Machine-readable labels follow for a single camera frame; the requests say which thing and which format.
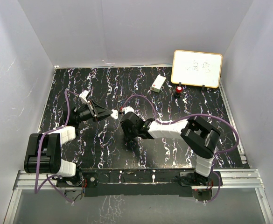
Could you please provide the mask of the white earbud charging case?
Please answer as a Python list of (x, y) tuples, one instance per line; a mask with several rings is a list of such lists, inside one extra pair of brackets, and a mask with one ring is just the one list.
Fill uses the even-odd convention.
[(112, 117), (113, 119), (118, 119), (118, 117), (119, 117), (118, 110), (112, 109), (111, 117)]

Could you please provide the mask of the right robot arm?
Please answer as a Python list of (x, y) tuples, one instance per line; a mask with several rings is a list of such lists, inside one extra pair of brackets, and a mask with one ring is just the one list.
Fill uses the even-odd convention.
[(143, 120), (135, 113), (128, 112), (120, 124), (126, 140), (136, 137), (184, 140), (196, 154), (196, 166), (194, 173), (178, 179), (185, 185), (207, 185), (211, 181), (212, 159), (221, 133), (202, 117), (196, 115), (179, 121), (161, 122), (153, 118)]

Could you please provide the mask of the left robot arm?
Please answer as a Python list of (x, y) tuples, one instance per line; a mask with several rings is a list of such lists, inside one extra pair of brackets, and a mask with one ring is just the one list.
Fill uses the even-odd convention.
[(62, 125), (45, 133), (32, 133), (28, 140), (24, 170), (31, 174), (52, 174), (65, 178), (73, 186), (83, 182), (83, 174), (79, 172), (77, 164), (61, 157), (64, 144), (78, 136), (80, 123), (88, 120), (102, 121), (113, 114), (113, 111), (99, 106), (89, 100), (80, 108), (64, 111)]

